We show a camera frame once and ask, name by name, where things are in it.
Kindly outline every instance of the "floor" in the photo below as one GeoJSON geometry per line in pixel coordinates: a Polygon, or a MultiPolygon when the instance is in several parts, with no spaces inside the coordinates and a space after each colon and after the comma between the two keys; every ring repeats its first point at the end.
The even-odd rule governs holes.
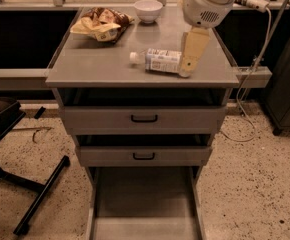
{"type": "MultiPolygon", "coordinates": [[[[253,127],[229,104],[223,133],[217,134],[197,184],[206,240],[290,239],[290,130],[273,136],[273,126],[259,104],[244,107],[255,136],[244,141],[252,136],[253,127]]],[[[0,165],[41,183],[63,155],[70,157],[71,165],[32,218],[26,236],[12,232],[35,195],[0,181],[0,239],[85,239],[91,184],[57,111],[48,108],[38,120],[34,113],[28,109],[17,128],[52,129],[38,132],[35,142],[31,130],[10,132],[0,142],[0,165]]]]}

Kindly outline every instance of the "cable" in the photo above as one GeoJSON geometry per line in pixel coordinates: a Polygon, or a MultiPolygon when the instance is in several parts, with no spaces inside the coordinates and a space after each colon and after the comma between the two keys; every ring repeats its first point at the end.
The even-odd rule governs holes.
{"type": "Polygon", "coordinates": [[[36,133],[42,130],[49,131],[51,129],[53,129],[53,127],[28,127],[28,128],[14,128],[12,129],[12,131],[34,131],[33,136],[32,136],[32,141],[34,143],[37,143],[37,141],[35,140],[36,133]]]}
{"type": "MultiPolygon", "coordinates": [[[[267,24],[267,31],[266,31],[266,36],[265,36],[265,42],[264,45],[262,47],[262,50],[264,50],[264,48],[266,48],[266,46],[268,45],[269,39],[270,39],[270,29],[271,29],[271,22],[272,22],[272,13],[271,10],[266,8],[266,11],[268,12],[268,24],[267,24]]],[[[231,138],[227,133],[225,133],[224,131],[220,130],[220,132],[228,139],[232,140],[232,141],[236,141],[236,142],[248,142],[251,141],[255,138],[256,136],[256,126],[253,124],[252,120],[250,119],[250,117],[248,116],[248,114],[246,113],[245,109],[243,108],[243,105],[241,103],[241,101],[243,100],[247,88],[244,88],[244,92],[240,95],[240,92],[243,90],[243,85],[244,83],[247,81],[247,79],[257,70],[258,64],[261,61],[262,58],[260,58],[260,56],[262,56],[262,53],[260,53],[260,55],[258,56],[258,58],[254,61],[254,63],[252,64],[252,66],[248,69],[249,73],[248,75],[243,79],[243,81],[240,83],[238,91],[236,93],[236,103],[239,107],[239,109],[242,111],[243,113],[243,118],[252,126],[252,136],[250,138],[247,139],[234,139],[231,138]]]]}

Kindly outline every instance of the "bottle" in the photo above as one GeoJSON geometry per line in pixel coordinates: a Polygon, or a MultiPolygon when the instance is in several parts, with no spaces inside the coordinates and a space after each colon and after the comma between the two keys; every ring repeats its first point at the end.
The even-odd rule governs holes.
{"type": "Polygon", "coordinates": [[[145,70],[179,74],[181,52],[149,48],[140,53],[131,52],[129,59],[132,64],[144,64],[145,70]]]}

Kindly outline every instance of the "white bowl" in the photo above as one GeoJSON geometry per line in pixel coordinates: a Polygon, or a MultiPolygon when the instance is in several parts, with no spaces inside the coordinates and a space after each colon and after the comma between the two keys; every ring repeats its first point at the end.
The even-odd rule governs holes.
{"type": "Polygon", "coordinates": [[[134,4],[137,17],[144,23],[153,23],[161,14],[163,4],[155,0],[140,0],[134,4]]]}

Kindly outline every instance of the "open drawer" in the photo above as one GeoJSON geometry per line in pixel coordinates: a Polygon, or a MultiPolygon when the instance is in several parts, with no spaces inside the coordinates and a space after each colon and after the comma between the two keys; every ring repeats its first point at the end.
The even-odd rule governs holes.
{"type": "Polygon", "coordinates": [[[200,166],[212,152],[208,135],[78,136],[76,155],[84,167],[200,166]]]}
{"type": "Polygon", "coordinates": [[[189,167],[98,168],[96,175],[86,239],[205,239],[189,167]]]}

